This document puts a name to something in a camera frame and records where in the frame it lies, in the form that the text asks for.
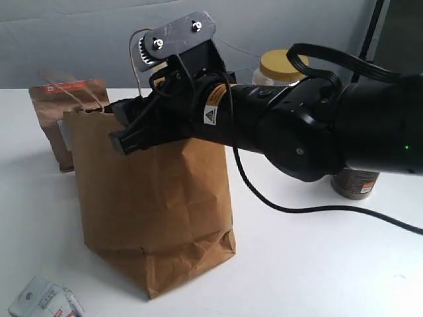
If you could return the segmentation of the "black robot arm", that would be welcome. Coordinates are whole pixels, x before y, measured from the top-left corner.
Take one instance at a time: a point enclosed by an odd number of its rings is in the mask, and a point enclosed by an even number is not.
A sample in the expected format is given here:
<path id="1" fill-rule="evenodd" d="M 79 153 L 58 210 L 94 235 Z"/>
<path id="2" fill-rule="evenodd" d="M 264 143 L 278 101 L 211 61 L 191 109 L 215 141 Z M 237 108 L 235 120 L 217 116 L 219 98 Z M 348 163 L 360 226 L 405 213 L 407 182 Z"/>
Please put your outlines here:
<path id="1" fill-rule="evenodd" d="M 123 155 L 201 139 L 260 153 L 304 182 L 345 168 L 422 174 L 422 76 L 402 75 L 338 50 L 295 44 L 292 87 L 242 85 L 211 42 L 206 55 L 167 59 L 149 96 L 115 102 L 109 138 Z"/>

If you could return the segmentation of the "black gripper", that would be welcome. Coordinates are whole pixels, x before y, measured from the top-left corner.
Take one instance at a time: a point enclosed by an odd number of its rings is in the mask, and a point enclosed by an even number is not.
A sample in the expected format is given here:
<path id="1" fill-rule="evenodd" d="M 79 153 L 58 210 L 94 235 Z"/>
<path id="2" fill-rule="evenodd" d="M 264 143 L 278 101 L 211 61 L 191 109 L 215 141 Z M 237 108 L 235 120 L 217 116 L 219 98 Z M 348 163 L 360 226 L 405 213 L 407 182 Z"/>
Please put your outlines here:
<path id="1" fill-rule="evenodd" d="M 141 149 L 143 137 L 157 121 L 167 133 L 164 143 L 196 138 L 236 144 L 232 92 L 236 82 L 227 74 L 215 44 L 207 40 L 165 61 L 167 66 L 151 76 L 154 95 L 124 98 L 105 107 L 124 127 L 108 134 L 113 148 L 122 155 Z"/>

